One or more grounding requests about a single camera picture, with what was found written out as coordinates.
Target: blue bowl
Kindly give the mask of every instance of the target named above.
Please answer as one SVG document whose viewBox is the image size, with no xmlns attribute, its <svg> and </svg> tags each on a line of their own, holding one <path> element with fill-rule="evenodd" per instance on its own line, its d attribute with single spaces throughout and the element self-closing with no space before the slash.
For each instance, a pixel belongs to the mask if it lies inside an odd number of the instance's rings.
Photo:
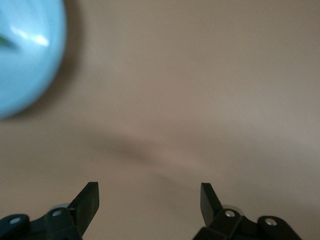
<svg viewBox="0 0 320 240">
<path fill-rule="evenodd" d="M 61 64 L 63 0 L 0 0 L 0 119 L 34 103 Z"/>
</svg>

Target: black robot arm part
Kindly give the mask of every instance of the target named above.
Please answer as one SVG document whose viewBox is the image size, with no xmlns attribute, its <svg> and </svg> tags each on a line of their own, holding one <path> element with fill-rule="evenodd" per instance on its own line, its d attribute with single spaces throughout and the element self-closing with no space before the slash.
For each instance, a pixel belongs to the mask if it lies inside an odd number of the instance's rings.
<svg viewBox="0 0 320 240">
<path fill-rule="evenodd" d="M 99 208 L 97 182 L 89 182 L 67 208 L 55 208 L 30 221 L 25 214 L 0 220 L 0 240 L 82 240 Z M 302 240 L 281 218 L 262 216 L 257 223 L 223 208 L 210 183 L 201 184 L 203 227 L 193 240 Z"/>
</svg>

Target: silver screw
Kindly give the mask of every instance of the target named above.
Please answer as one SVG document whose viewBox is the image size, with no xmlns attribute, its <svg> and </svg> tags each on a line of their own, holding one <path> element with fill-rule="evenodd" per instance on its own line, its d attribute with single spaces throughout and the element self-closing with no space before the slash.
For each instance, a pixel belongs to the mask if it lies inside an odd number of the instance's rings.
<svg viewBox="0 0 320 240">
<path fill-rule="evenodd" d="M 277 222 L 272 219 L 272 218 L 266 218 L 265 219 L 266 224 L 268 224 L 269 226 L 277 226 Z"/>
<path fill-rule="evenodd" d="M 233 218 L 234 216 L 236 216 L 236 214 L 231 210 L 225 211 L 225 215 L 229 218 Z"/>
<path fill-rule="evenodd" d="M 21 220 L 20 217 L 16 217 L 16 218 L 14 218 L 14 219 L 11 219 L 9 223 L 10 223 L 10 224 L 16 224 L 16 223 L 18 223 L 20 220 Z"/>
<path fill-rule="evenodd" d="M 62 214 L 62 212 L 60 210 L 57 210 L 52 213 L 52 216 L 55 217 L 55 216 L 59 216 L 60 214 Z"/>
</svg>

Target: table surface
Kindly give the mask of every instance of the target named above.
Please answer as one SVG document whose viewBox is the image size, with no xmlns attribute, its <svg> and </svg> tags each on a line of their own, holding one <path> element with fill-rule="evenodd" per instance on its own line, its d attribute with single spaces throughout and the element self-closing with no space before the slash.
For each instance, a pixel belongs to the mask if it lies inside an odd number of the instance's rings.
<svg viewBox="0 0 320 240">
<path fill-rule="evenodd" d="M 0 121 L 0 216 L 34 220 L 98 181 L 85 239 L 191 240 L 209 182 L 319 238 L 319 1 L 65 5 L 54 83 Z"/>
</svg>

